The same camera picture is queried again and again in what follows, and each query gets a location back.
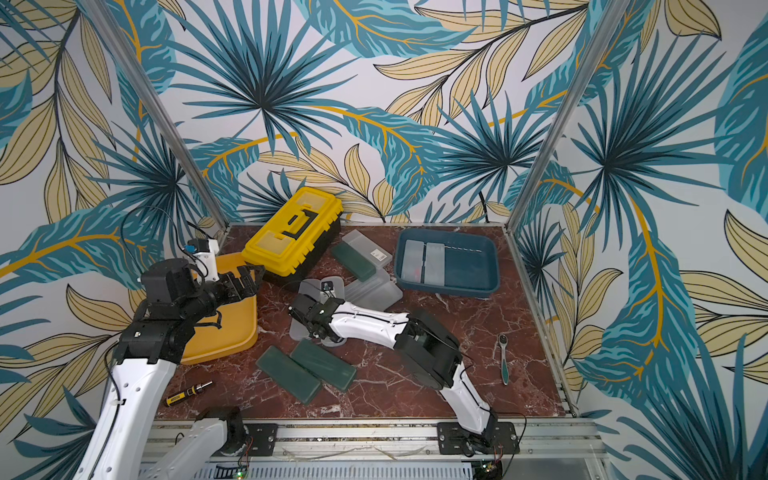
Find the clear ribbed case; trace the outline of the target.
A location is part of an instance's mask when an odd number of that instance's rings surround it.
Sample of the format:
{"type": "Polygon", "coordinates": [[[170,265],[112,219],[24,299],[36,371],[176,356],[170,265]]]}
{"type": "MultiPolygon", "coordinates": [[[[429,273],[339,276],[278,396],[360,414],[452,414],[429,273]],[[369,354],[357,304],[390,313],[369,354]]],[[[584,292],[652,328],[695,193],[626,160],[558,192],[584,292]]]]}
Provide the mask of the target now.
{"type": "MultiPolygon", "coordinates": [[[[319,279],[306,279],[299,284],[298,293],[309,296],[315,301],[322,303],[324,296],[321,290],[321,281],[319,279]]],[[[299,321],[291,321],[289,336],[294,341],[301,341],[309,338],[309,331],[299,321]]]]}
{"type": "MultiPolygon", "coordinates": [[[[317,300],[320,303],[325,303],[332,298],[344,299],[345,285],[344,281],[339,276],[325,277],[319,281],[319,291],[317,294],[317,300]]],[[[328,337],[321,341],[321,344],[327,348],[336,348],[343,346],[346,343],[345,340],[333,340],[328,337]]]]}

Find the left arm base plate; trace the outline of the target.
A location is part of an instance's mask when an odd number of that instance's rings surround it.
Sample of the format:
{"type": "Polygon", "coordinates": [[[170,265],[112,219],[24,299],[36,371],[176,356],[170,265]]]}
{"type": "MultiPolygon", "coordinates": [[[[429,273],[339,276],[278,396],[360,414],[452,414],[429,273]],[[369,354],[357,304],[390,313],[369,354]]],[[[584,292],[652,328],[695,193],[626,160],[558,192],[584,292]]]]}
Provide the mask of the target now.
{"type": "Polygon", "coordinates": [[[228,429],[224,445],[212,454],[213,457],[271,457],[277,438],[276,423],[246,422],[242,427],[228,429]]]}

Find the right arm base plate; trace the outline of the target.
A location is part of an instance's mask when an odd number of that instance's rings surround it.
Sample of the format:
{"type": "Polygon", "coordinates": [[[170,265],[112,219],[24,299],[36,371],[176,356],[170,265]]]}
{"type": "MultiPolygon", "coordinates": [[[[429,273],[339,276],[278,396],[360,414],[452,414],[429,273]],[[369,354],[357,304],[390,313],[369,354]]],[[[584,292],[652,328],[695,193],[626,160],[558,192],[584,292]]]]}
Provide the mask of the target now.
{"type": "Polygon", "coordinates": [[[512,455],[520,451],[519,435],[512,422],[492,420],[482,434],[463,429],[457,422],[437,424],[437,440],[441,455],[512,455]]]}

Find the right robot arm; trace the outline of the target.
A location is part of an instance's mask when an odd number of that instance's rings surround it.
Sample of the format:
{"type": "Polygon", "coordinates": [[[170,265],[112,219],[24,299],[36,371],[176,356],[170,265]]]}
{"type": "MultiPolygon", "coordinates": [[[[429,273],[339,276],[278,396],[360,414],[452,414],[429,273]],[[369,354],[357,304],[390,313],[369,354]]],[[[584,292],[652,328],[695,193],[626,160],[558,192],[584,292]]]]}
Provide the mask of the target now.
{"type": "Polygon", "coordinates": [[[474,449],[492,444],[498,415],[469,378],[458,339],[440,322],[370,310],[339,298],[321,303],[304,294],[288,311],[316,339],[355,339],[395,351],[417,382],[437,391],[451,407],[465,444],[474,449]]]}

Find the clear case with red pen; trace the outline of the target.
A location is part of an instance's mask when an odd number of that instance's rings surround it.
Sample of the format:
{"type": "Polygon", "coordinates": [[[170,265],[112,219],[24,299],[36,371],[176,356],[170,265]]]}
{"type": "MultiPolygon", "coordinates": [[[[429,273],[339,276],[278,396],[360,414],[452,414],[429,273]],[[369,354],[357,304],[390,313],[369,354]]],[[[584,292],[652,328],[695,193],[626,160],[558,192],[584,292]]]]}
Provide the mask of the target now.
{"type": "Polygon", "coordinates": [[[405,282],[420,283],[424,268],[425,243],[407,240],[403,250],[401,277],[405,282]]]}

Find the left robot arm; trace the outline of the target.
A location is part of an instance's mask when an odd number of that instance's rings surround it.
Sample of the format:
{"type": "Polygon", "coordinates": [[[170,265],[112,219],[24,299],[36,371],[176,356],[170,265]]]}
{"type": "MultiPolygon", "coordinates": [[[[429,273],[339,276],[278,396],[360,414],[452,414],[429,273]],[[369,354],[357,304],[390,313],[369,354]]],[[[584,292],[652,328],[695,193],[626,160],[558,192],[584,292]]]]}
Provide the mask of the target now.
{"type": "Polygon", "coordinates": [[[146,299],[122,332],[109,367],[101,414],[77,479],[136,479],[160,400],[200,328],[221,326],[221,307],[257,295],[265,269],[219,274],[184,259],[141,275],[146,299]]]}

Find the clear rectangular case front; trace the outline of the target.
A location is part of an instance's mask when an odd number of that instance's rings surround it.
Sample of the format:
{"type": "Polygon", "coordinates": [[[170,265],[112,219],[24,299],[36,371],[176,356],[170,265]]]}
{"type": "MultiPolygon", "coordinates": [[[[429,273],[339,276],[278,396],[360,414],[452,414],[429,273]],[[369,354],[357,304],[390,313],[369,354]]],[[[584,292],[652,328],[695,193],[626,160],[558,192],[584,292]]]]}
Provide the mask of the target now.
{"type": "Polygon", "coordinates": [[[424,284],[443,287],[445,285],[445,265],[445,245],[441,243],[427,243],[424,257],[424,284]]]}

